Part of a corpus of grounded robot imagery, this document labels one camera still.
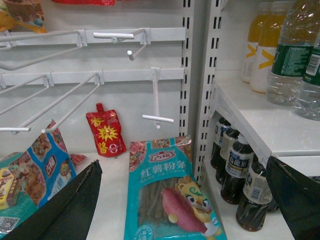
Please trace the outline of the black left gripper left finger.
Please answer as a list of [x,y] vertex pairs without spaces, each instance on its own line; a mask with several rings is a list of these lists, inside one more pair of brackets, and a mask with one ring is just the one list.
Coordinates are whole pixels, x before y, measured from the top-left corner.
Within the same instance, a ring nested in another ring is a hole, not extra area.
[[85,240],[95,213],[102,168],[95,160],[4,240]]

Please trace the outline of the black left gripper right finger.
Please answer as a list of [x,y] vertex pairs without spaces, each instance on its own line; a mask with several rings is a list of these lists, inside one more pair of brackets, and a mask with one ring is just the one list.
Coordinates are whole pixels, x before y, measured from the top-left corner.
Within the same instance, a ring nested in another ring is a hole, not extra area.
[[274,156],[266,164],[266,180],[296,240],[320,238],[320,184]]

